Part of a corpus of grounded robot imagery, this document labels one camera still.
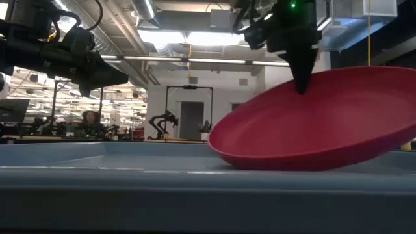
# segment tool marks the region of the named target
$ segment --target doorway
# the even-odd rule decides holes
[[[180,116],[180,139],[201,140],[198,124],[203,123],[203,102],[182,101]]]

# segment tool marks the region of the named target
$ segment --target light blue tray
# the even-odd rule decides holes
[[[330,172],[235,170],[203,144],[0,146],[0,229],[416,233],[416,153]]]

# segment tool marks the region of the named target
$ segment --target red frisbee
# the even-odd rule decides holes
[[[215,125],[209,144],[236,168],[329,170],[374,158],[416,137],[416,70],[358,67],[292,81]]]

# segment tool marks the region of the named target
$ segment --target door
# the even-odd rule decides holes
[[[201,140],[198,124],[203,123],[203,102],[182,101],[180,139]]]

